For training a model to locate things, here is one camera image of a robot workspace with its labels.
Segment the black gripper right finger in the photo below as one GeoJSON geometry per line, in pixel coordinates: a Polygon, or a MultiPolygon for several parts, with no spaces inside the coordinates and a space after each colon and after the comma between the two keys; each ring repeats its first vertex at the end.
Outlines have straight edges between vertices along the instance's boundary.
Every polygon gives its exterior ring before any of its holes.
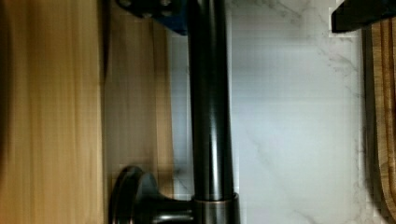
{"type": "Polygon", "coordinates": [[[332,32],[353,32],[395,16],[396,0],[345,0],[332,13],[332,32]]]}

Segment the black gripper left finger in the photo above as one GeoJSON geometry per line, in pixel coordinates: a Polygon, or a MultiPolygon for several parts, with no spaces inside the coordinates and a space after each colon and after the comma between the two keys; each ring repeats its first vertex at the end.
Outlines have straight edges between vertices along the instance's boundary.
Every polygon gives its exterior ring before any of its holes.
{"type": "Polygon", "coordinates": [[[186,35],[187,0],[115,0],[119,7],[140,19],[156,22],[179,35],[186,35]]]}

